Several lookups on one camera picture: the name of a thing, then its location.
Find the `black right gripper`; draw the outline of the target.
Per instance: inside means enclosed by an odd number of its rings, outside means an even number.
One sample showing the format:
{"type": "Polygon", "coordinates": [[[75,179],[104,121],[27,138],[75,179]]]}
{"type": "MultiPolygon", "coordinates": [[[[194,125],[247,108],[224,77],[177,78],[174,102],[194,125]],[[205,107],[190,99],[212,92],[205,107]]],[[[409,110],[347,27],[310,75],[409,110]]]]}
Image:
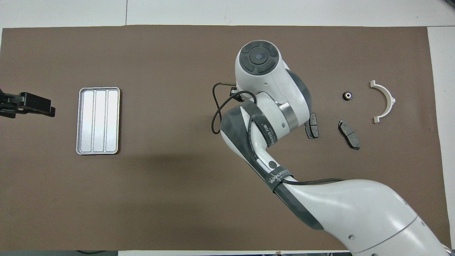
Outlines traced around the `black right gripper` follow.
{"type": "Polygon", "coordinates": [[[249,95],[248,91],[238,90],[237,87],[231,87],[229,100],[236,100],[237,102],[245,102],[243,94],[249,95]]]}

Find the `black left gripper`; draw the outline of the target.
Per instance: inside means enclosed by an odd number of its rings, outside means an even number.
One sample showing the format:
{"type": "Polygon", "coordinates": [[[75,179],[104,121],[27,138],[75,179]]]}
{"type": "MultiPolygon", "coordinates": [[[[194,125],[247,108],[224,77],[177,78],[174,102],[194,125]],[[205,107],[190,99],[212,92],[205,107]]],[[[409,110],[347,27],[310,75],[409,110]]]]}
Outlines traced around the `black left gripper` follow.
{"type": "Polygon", "coordinates": [[[20,114],[40,114],[48,117],[55,117],[55,107],[52,107],[52,101],[29,92],[21,92],[19,95],[6,94],[0,90],[0,115],[6,118],[16,118],[18,113],[18,103],[21,101],[23,107],[20,108],[20,114]],[[38,109],[32,107],[49,107],[49,109],[38,109]]]}

